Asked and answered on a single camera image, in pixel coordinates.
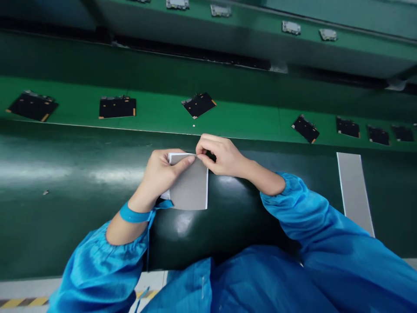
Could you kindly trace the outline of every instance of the gray strip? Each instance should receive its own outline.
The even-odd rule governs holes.
[[[403,259],[403,260],[406,261],[408,265],[410,265],[412,268],[417,270],[417,259]]]
[[[375,237],[359,154],[338,152],[344,214]]]

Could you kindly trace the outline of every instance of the black panel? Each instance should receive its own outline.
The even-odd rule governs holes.
[[[314,143],[320,135],[317,128],[307,121],[304,115],[300,115],[291,127],[298,131],[309,143]]]
[[[389,146],[390,143],[390,135],[383,130],[382,128],[374,128],[370,125],[367,126],[368,128],[368,135],[369,135],[369,141],[380,143],[385,146]]]
[[[100,100],[99,118],[136,116],[136,99],[130,97],[103,97]]]
[[[397,141],[414,141],[413,131],[411,128],[392,125],[391,129]]]
[[[57,107],[58,103],[55,102],[55,99],[27,90],[6,111],[45,122]]]
[[[344,120],[340,117],[336,117],[336,128],[338,133],[360,138],[361,133],[359,132],[359,125],[351,120]]]
[[[217,104],[208,93],[201,93],[194,98],[183,101],[182,105],[188,113],[190,113],[193,119],[196,119],[208,110],[214,108]]]

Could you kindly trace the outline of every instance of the floor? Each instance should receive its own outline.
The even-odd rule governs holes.
[[[149,292],[140,300],[138,312],[166,285],[167,274],[168,271],[142,273],[135,288],[136,294],[140,295],[148,287]],[[45,313],[49,305],[42,305],[42,303],[49,298],[60,284],[61,278],[0,282],[1,313]],[[35,300],[24,300],[28,298],[35,298]],[[136,305],[137,300],[132,305],[130,313],[134,312]]]

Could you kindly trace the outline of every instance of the blue wrist strap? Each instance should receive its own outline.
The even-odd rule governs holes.
[[[120,216],[129,223],[142,223],[142,222],[149,222],[148,224],[148,230],[147,230],[147,238],[148,238],[148,251],[146,253],[146,271],[148,272],[149,267],[149,230],[151,229],[153,219],[156,215],[156,210],[159,209],[169,209],[173,207],[171,200],[165,200],[162,201],[158,206],[154,206],[153,209],[148,213],[138,213],[133,212],[129,207],[127,206],[127,202],[124,206],[120,209]]]

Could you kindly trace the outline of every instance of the yellow and black stripe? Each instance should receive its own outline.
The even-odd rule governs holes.
[[[146,290],[136,291],[136,298],[142,296]],[[153,297],[159,292],[159,290],[149,290],[142,297],[142,299],[153,299]],[[49,304],[49,297],[38,298],[23,298],[23,299],[4,299],[0,300],[0,309],[9,309],[18,306],[44,306]]]

